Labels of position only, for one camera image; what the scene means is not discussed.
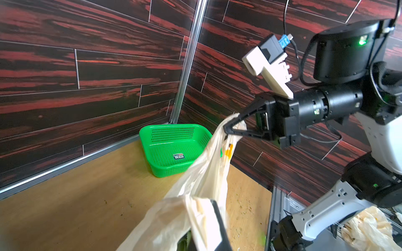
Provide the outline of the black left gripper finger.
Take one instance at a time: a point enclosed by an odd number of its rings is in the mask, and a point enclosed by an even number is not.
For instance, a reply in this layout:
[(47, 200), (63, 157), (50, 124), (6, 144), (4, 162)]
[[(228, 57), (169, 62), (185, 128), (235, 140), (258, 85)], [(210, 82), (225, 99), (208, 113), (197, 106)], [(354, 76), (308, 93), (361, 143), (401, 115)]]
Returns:
[(230, 241), (224, 226), (224, 222), (222, 219), (222, 215), (220, 214), (220, 210), (218, 207), (218, 204), (216, 201), (211, 200), (211, 204), (214, 208), (214, 213), (217, 218), (218, 224), (219, 224), (219, 237), (221, 237), (221, 241), (219, 245), (216, 247), (215, 251), (232, 251), (232, 248), (230, 246)]

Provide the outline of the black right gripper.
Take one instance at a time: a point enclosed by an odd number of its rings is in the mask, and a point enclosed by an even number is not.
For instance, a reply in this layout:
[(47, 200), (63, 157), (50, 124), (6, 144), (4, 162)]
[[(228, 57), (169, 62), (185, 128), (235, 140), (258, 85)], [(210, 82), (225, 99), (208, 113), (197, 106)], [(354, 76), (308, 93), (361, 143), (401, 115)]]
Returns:
[[(256, 138), (284, 149), (301, 143), (301, 131), (317, 121), (314, 110), (317, 99), (299, 94), (293, 99), (263, 93), (237, 117), (223, 126), (228, 135)], [(255, 116), (254, 129), (241, 129), (240, 124)]]

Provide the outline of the white plastic bag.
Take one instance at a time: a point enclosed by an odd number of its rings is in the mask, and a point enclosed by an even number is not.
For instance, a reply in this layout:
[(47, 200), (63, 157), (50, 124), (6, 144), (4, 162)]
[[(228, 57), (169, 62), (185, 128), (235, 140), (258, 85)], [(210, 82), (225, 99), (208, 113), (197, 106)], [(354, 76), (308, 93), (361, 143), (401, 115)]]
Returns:
[(214, 251), (221, 241), (211, 200), (217, 202), (226, 229), (227, 177), (241, 136), (228, 135), (223, 126), (239, 113), (224, 119), (203, 153), (155, 203), (143, 220), (120, 244), (120, 251), (175, 251), (188, 232), (198, 251)]

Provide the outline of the yellow pineapple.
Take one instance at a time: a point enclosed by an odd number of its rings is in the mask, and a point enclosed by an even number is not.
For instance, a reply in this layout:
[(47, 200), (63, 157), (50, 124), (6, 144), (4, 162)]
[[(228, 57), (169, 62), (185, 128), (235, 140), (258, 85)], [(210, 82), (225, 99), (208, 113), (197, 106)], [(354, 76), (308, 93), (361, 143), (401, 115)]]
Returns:
[(192, 231), (188, 231), (177, 244), (177, 251), (197, 251), (192, 237)]

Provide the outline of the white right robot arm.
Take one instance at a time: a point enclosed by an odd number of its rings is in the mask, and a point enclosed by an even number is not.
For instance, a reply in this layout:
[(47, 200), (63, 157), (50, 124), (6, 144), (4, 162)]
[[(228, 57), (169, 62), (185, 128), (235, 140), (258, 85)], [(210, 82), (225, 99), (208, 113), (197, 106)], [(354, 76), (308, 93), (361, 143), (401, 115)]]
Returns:
[(265, 140), (284, 149), (299, 144), (302, 131), (324, 123), (342, 137), (365, 138), (368, 153), (350, 162), (341, 178), (306, 209), (282, 219), (271, 248), (303, 251), (326, 228), (371, 207), (402, 202), (402, 73), (383, 60), (396, 19), (364, 20), (314, 35), (303, 55), (315, 49), (314, 81), (293, 93), (284, 47), (274, 36), (243, 58), (272, 93), (262, 93), (224, 125), (227, 134)]

